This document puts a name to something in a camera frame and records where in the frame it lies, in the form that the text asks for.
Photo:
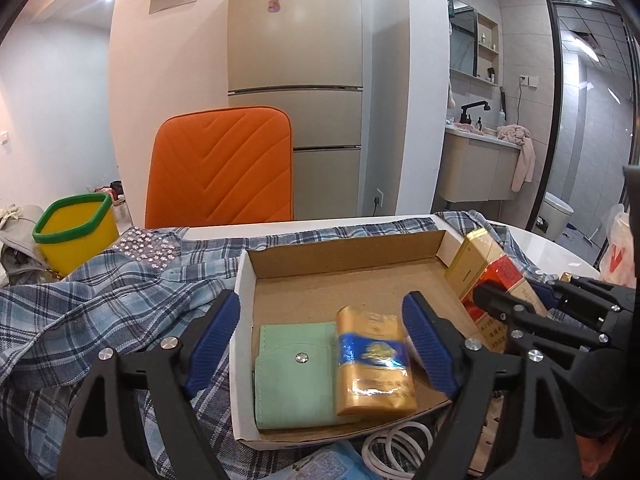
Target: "bathroom vanity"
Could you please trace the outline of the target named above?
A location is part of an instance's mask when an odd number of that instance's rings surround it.
[[[448,202],[513,200],[520,147],[446,126],[436,193]]]

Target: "refrigerator door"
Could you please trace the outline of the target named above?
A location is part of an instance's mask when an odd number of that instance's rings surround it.
[[[296,220],[357,216],[360,150],[293,153]]]
[[[289,116],[293,147],[359,146],[362,92],[289,90],[229,96],[229,106],[266,105]]]
[[[362,0],[229,0],[229,89],[362,86]]]

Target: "yellow bucket with green rim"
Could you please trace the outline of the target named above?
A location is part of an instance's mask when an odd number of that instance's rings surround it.
[[[66,276],[118,239],[111,197],[89,193],[57,200],[33,228],[51,269]]]

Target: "black cord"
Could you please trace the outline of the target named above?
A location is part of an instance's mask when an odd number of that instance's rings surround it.
[[[520,124],[520,101],[522,101],[522,79],[518,79],[520,87],[520,97],[518,97],[518,117],[516,119],[516,124]]]

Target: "blue label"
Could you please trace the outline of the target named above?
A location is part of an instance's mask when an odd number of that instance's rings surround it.
[[[406,348],[402,341],[371,339],[358,334],[342,334],[340,364],[362,363],[377,368],[407,368]]]

